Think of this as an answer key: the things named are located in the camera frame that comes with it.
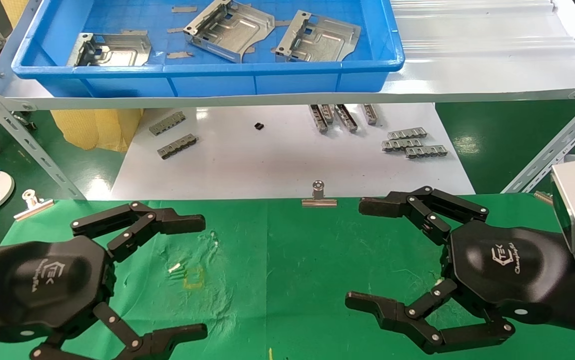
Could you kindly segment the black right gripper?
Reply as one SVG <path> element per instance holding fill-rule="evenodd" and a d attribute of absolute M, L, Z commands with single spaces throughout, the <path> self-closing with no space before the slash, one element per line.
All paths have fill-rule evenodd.
<path fill-rule="evenodd" d="M 430 186 L 363 197 L 359 213 L 407 218 L 437 246 L 448 243 L 450 279 L 411 305 L 364 292 L 345 295 L 347 308 L 374 315 L 381 330 L 406 335 L 424 353 L 500 346 L 516 332 L 503 317 L 575 328 L 575 261 L 560 233 L 493 227 L 484 223 L 486 207 Z M 441 215 L 463 225 L 451 232 Z M 443 330 L 430 325 L 427 316 L 452 298 L 485 322 Z"/>

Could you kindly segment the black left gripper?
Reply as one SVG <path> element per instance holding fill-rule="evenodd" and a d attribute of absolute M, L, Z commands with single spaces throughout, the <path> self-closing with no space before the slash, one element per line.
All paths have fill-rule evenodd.
<path fill-rule="evenodd" d="M 124 344 L 115 360 L 168 360 L 178 344 L 207 338 L 206 324 L 137 335 L 107 304 L 116 283 L 114 262 L 125 261 L 157 234 L 205 228 L 203 215 L 131 202 L 75 219 L 71 230 L 77 237 L 68 241 L 0 246 L 0 343 L 48 337 L 31 351 L 31 360 L 89 360 L 62 345 L 99 320 Z M 107 251 L 92 240 L 115 231 L 121 233 Z"/>

